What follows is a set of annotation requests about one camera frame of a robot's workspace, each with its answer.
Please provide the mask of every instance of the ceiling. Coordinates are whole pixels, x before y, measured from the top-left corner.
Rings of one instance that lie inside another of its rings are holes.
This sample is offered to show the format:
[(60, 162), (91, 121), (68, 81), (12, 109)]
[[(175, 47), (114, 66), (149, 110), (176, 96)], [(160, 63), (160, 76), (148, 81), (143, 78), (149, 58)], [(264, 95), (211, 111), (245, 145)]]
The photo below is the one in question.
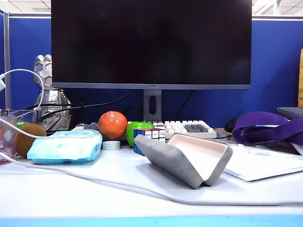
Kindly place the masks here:
[[(303, 0), (252, 0), (253, 15), (303, 15)], [(0, 9), (14, 13), (50, 13), (51, 0), (0, 0)]]

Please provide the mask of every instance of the green apple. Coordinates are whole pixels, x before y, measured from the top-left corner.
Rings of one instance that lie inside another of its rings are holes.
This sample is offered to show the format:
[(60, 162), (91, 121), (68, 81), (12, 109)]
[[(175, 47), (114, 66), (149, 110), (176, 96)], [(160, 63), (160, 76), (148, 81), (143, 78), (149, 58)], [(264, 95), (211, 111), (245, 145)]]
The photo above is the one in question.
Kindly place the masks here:
[(134, 146), (134, 129), (150, 129), (155, 126), (149, 122), (131, 122), (126, 127), (126, 139), (128, 144), (133, 147)]
[(30, 124), (29, 122), (17, 122), (17, 127), (20, 129), (23, 125)]

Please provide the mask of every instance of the wet wipes package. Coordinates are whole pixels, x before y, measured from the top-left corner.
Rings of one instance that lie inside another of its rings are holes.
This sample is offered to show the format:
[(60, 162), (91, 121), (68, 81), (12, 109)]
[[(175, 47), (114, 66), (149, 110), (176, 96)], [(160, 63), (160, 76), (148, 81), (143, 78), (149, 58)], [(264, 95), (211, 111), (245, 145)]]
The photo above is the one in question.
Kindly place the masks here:
[(96, 158), (102, 135), (96, 130), (58, 131), (45, 139), (35, 139), (27, 158), (35, 163), (89, 162)]

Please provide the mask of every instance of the white document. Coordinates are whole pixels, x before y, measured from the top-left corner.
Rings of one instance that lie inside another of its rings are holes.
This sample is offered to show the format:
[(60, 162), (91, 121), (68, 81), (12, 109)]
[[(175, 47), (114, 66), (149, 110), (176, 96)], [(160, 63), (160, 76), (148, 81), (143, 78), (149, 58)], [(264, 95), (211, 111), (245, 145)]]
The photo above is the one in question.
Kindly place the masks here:
[(230, 144), (233, 154), (224, 172), (253, 181), (303, 171), (303, 156), (269, 149)]

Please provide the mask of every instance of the monitor logo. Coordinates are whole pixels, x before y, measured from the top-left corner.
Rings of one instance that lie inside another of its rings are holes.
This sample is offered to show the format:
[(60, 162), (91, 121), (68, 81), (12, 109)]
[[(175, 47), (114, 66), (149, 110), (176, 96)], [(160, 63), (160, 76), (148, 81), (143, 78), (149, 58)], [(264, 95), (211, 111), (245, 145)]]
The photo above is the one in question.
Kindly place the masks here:
[(159, 85), (152, 85), (151, 88), (159, 88)]

